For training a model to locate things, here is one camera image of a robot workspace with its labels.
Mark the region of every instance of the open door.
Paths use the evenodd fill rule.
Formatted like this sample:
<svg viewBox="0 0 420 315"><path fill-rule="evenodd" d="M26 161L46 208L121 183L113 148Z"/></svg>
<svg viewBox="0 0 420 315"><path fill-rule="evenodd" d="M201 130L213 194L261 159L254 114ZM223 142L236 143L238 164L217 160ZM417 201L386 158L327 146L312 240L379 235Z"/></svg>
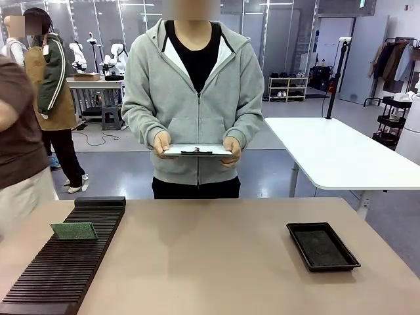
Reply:
<svg viewBox="0 0 420 315"><path fill-rule="evenodd" d="M379 46L385 41L389 16L363 16L356 19L339 98L363 104L373 97L374 79L368 72Z"/></svg>

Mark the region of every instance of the black pants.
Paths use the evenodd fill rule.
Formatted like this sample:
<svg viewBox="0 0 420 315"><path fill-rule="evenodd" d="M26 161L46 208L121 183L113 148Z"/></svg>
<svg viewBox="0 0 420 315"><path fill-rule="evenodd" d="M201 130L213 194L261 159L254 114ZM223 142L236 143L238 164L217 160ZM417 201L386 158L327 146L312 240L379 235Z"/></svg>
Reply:
<svg viewBox="0 0 420 315"><path fill-rule="evenodd" d="M226 182L215 182L199 186L172 184L153 178L155 199L226 199L239 198L241 182L236 177Z"/></svg>
<svg viewBox="0 0 420 315"><path fill-rule="evenodd" d="M70 129L58 131L43 131L42 140L47 154L51 155L51 144L55 150L58 162L67 178L70 180L70 187L82 186L82 175L85 171L80 167L72 140Z"/></svg>

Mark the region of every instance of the person in brown shirt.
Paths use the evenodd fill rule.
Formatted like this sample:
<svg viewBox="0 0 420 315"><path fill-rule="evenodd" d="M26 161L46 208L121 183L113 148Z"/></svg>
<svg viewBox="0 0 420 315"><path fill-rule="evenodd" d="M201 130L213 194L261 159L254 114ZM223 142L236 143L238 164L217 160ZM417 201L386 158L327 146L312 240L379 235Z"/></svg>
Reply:
<svg viewBox="0 0 420 315"><path fill-rule="evenodd" d="M41 202L58 199L32 103L24 70L0 56L0 241Z"/></svg>

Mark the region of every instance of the blue floor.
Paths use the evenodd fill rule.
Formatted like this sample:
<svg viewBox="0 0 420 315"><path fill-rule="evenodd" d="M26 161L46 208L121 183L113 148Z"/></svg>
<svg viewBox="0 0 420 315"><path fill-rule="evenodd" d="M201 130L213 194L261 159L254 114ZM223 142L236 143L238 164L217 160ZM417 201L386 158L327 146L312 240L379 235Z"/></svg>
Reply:
<svg viewBox="0 0 420 315"><path fill-rule="evenodd" d="M86 192L69 195L62 187L62 171L53 173L61 200L79 196L125 196L127 199L152 199L152 164L147 152L79 153L81 166L88 172ZM241 198L286 198L293 160L285 150L244 152L238 173ZM300 174L296 197L313 197L315 187ZM357 198L348 191L319 190L316 196L344 198L353 208ZM420 192L380 193L373 198L368 223L420 277Z"/></svg>

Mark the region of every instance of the person's left hand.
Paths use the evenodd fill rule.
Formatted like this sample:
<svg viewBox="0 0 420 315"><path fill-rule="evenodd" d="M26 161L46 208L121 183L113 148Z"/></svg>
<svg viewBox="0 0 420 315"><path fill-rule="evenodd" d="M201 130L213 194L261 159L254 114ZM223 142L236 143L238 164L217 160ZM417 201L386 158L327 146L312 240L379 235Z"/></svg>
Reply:
<svg viewBox="0 0 420 315"><path fill-rule="evenodd" d="M222 164L225 167L233 167L241 158L241 145L236 138L227 136L223 141L223 146L226 150L231 151L234 156L222 159Z"/></svg>

